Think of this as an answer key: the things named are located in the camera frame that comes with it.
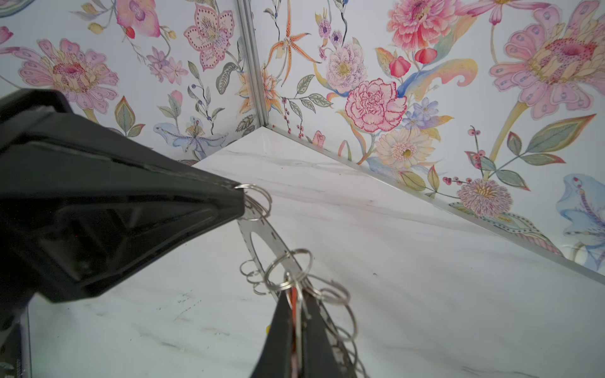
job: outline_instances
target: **red berry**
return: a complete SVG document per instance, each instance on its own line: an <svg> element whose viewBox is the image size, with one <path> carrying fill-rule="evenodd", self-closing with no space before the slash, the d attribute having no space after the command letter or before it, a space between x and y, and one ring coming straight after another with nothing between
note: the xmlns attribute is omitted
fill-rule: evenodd
<svg viewBox="0 0 605 378"><path fill-rule="evenodd" d="M127 27L126 28L126 35L130 38L130 39L134 39L134 29L132 27Z"/></svg>

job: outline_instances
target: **purple flower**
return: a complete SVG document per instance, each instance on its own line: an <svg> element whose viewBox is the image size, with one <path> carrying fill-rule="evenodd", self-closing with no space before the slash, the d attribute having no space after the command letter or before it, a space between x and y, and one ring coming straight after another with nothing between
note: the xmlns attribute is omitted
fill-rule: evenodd
<svg viewBox="0 0 605 378"><path fill-rule="evenodd" d="M149 59L149 62L153 64L158 70L161 70L163 67L169 65L164 51L157 51L155 47L152 47L151 51L153 51L153 55L147 55L147 59Z"/></svg>
<svg viewBox="0 0 605 378"><path fill-rule="evenodd" d="M494 180L476 178L458 191L462 204L478 217L495 217L511 209L512 198L505 187Z"/></svg>
<svg viewBox="0 0 605 378"><path fill-rule="evenodd" d="M402 119L401 122L404 124L406 129L411 130L414 126L418 127L419 129L426 128L424 120L422 119L422 117L418 117L418 114L416 114L416 112L414 112L414 114L412 114L411 112L406 112L405 116L407 118Z"/></svg>
<svg viewBox="0 0 605 378"><path fill-rule="evenodd" d="M330 54L326 79L340 93L356 88L368 77L364 65L364 51L357 44L338 47Z"/></svg>
<svg viewBox="0 0 605 378"><path fill-rule="evenodd" d="M322 38L329 38L331 30L332 26L330 26L330 21L325 18L321 20L319 23L319 36Z"/></svg>
<svg viewBox="0 0 605 378"><path fill-rule="evenodd" d="M422 99L422 103L414 104L414 115L418 119L428 121L431 119L432 116L436 115L439 112L437 110L437 106L439 106L439 102L429 102L428 97L425 97L424 99Z"/></svg>
<svg viewBox="0 0 605 378"><path fill-rule="evenodd" d="M177 84L180 85L181 81L182 81L181 76L185 76L189 73L189 71L182 68L182 66L183 66L183 62L181 60L178 63L176 63L174 61L174 58L171 57L169 64L167 66L164 66L164 68L162 68L162 71L164 72L164 75L166 75L166 78L168 79L170 84L172 84L176 81Z"/></svg>
<svg viewBox="0 0 605 378"><path fill-rule="evenodd" d="M332 44L334 45L334 47L340 47L342 46L342 33L340 30L335 30L332 32L332 35L330 36L330 41L332 42Z"/></svg>

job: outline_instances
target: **blue flower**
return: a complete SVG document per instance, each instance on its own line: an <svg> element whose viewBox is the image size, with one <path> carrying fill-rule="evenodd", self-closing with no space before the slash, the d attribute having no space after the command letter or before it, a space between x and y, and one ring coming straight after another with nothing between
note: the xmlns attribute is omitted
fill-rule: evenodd
<svg viewBox="0 0 605 378"><path fill-rule="evenodd" d="M219 147L225 139L227 134L215 134L208 137L203 137L204 130L201 128L199 119L191 117L191 123L188 123L187 134L183 135L172 123L158 123L153 127L153 131L160 134L166 143L174 147L182 147L184 152L191 150L200 153L201 158L206 157L206 151L204 148L207 147Z"/></svg>
<svg viewBox="0 0 605 378"><path fill-rule="evenodd" d="M437 106L439 106L439 102L430 102L428 97L425 97L422 99L422 103L414 104L414 115L418 118L421 117L424 121L428 121L432 116L439 112Z"/></svg>
<svg viewBox="0 0 605 378"><path fill-rule="evenodd" d="M405 116L407 118L402 119L401 123L404 124L404 126L405 126L406 129L410 130L414 126L417 126L420 129L424 129L425 122L422 119L422 117L419 116L419 114L417 114L416 112L414 112L414 114L412 114L410 112L406 112Z"/></svg>
<svg viewBox="0 0 605 378"><path fill-rule="evenodd" d="M581 174L567 175L563 182L565 193L557 210L572 223L564 234L586 246L584 266L598 271L605 259L605 185Z"/></svg>

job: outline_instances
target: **metal edge strip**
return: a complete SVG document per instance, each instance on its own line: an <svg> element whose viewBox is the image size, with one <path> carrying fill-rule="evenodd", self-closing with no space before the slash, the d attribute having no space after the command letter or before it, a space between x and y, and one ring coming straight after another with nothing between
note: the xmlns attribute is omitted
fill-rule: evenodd
<svg viewBox="0 0 605 378"><path fill-rule="evenodd" d="M237 10L240 17L244 45L246 46L246 57L250 70L250 86L252 87L254 107L258 114L260 126L267 126L269 124L269 115L267 109L263 106L265 101L264 85L261 76L262 68L258 60L257 40L254 33L250 0L237 0Z"/></svg>

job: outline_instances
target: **pink carnation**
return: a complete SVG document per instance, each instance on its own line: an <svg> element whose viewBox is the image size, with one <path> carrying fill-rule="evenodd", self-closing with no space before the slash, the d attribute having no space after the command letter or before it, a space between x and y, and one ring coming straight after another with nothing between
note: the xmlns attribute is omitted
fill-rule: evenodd
<svg viewBox="0 0 605 378"><path fill-rule="evenodd" d="M382 79L362 82L348 94L345 110L355 125L367 132L390 131L403 118L407 98L397 98L397 85Z"/></svg>
<svg viewBox="0 0 605 378"><path fill-rule="evenodd" d="M505 187L494 180L476 178L458 191L462 204L478 217L495 217L511 209L512 198Z"/></svg>
<svg viewBox="0 0 605 378"><path fill-rule="evenodd" d="M459 0L401 0L388 11L387 31L394 31L393 42L411 51L436 44L458 20Z"/></svg>

